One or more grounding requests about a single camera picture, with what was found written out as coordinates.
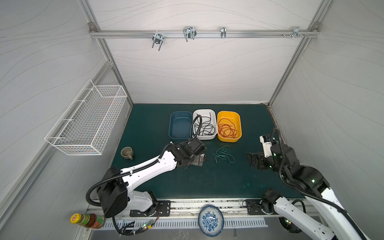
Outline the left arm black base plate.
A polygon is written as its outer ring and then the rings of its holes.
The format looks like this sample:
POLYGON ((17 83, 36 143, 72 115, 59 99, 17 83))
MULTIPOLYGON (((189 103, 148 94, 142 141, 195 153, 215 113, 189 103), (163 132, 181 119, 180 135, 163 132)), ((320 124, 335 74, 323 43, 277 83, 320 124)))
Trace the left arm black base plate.
POLYGON ((146 211, 130 210, 130 217, 169 217, 171 211, 171 201, 157 201, 152 204, 146 211))

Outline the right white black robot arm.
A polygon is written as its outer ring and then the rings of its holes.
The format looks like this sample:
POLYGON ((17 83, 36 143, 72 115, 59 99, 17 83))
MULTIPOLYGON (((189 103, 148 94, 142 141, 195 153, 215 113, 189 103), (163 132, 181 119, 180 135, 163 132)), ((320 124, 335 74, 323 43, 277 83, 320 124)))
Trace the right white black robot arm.
POLYGON ((322 224, 307 213, 303 200, 289 201, 270 189, 260 200, 245 200, 249 215, 257 211, 278 214, 281 226, 290 233, 305 233, 313 240, 367 240, 368 236, 341 205, 329 182, 317 169, 303 165, 293 148, 284 144, 278 128, 260 136, 261 153, 247 153, 252 168, 272 170, 282 183, 305 196, 325 220, 322 224))

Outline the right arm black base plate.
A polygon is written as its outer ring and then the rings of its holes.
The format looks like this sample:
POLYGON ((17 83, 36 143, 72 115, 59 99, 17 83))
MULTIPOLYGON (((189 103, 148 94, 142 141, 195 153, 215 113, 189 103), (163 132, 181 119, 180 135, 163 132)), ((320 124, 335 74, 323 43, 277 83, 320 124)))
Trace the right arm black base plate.
POLYGON ((261 199, 245 199, 242 207, 247 209, 248 215, 270 215, 268 205, 261 199))

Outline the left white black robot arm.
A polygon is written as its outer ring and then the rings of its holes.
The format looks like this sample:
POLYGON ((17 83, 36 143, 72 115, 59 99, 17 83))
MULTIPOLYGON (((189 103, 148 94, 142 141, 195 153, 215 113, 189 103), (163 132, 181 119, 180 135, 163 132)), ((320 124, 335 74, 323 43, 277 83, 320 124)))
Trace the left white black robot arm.
POLYGON ((170 142, 158 156, 141 164, 124 169, 109 168, 102 180, 88 189, 86 201, 101 207, 106 218, 115 217, 124 210, 152 216, 159 202, 151 191, 138 192, 137 187, 163 173, 187 167, 205 154, 207 149, 198 139, 199 133, 197 130, 184 142, 170 142))

